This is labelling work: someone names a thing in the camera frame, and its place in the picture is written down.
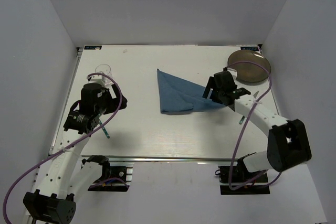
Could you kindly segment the blue cloth napkin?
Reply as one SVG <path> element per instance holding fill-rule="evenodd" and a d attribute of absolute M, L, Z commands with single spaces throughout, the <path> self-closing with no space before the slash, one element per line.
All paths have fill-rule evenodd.
<path fill-rule="evenodd" d="M 202 97 L 205 87 L 188 80 L 157 70 L 160 112 L 205 112 L 225 106 Z"/>

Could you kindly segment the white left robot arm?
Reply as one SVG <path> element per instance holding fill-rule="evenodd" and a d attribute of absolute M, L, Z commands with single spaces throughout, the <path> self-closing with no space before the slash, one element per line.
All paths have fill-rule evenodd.
<path fill-rule="evenodd" d="M 60 153 L 51 159 L 50 168 L 35 191 L 24 196 L 23 203 L 33 223 L 70 223 L 80 196 L 94 182 L 110 178 L 108 158 L 102 155 L 83 159 L 82 169 L 77 174 L 73 172 L 90 134 L 100 126 L 100 117 L 114 116 L 126 106 L 127 100 L 116 84 L 108 88 L 100 83 L 83 86 L 80 100 L 70 107 L 64 123 Z"/>

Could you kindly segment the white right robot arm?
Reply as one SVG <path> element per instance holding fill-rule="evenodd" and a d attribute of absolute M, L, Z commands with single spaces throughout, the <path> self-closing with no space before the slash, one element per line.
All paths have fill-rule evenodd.
<path fill-rule="evenodd" d="M 258 171 L 274 169 L 283 172 L 311 160 L 312 153 L 304 123 L 274 114 L 260 104 L 250 91 L 238 88 L 229 71 L 210 77 L 203 97 L 241 114 L 268 138 L 266 151 L 238 159 L 237 175 L 241 180 L 250 181 Z"/>

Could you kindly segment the dark round plate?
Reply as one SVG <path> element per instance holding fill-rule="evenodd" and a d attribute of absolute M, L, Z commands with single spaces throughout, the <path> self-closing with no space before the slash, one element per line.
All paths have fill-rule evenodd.
<path fill-rule="evenodd" d="M 259 52 L 252 50 L 238 50 L 232 53 L 227 64 L 237 71 L 237 79 L 244 83 L 262 82 L 271 73 L 269 61 Z"/>

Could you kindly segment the clear drinking glass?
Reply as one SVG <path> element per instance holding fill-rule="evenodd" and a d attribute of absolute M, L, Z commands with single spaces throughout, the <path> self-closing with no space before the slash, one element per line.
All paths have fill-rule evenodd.
<path fill-rule="evenodd" d="M 110 78 L 112 78 L 112 72 L 111 72 L 111 67 L 108 64 L 100 64 L 95 68 L 95 72 L 97 73 L 103 73 L 106 76 L 109 76 Z M 104 83 L 105 86 L 109 86 L 112 85 L 113 82 L 105 77 L 105 76 L 98 76 L 98 78 L 100 79 L 101 82 Z"/>

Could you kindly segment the blue label sticker left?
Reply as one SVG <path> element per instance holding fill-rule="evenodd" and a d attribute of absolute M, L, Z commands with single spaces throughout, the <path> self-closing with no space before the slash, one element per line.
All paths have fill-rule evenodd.
<path fill-rule="evenodd" d="M 83 48 L 84 50 L 101 50 L 102 46 L 101 45 L 86 45 Z"/>

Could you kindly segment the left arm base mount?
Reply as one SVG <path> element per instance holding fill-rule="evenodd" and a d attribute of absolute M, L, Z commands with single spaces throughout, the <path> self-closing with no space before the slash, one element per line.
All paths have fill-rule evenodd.
<path fill-rule="evenodd" d="M 101 177 L 96 179 L 88 191 L 127 192 L 133 174 L 133 167 L 123 162 L 103 161 Z"/>

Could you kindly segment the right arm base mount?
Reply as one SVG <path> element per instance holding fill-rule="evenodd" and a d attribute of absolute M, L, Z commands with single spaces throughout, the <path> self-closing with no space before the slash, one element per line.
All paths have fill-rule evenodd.
<path fill-rule="evenodd" d="M 269 195 L 270 189 L 268 186 L 268 176 L 266 173 L 248 183 L 247 185 L 231 190 L 228 186 L 229 166 L 219 166 L 215 171 L 215 176 L 219 178 L 220 194 L 221 195 Z M 232 186 L 238 186 L 243 182 L 257 176 L 260 172 L 255 172 L 247 176 L 242 176 L 238 173 L 236 166 L 233 166 Z"/>

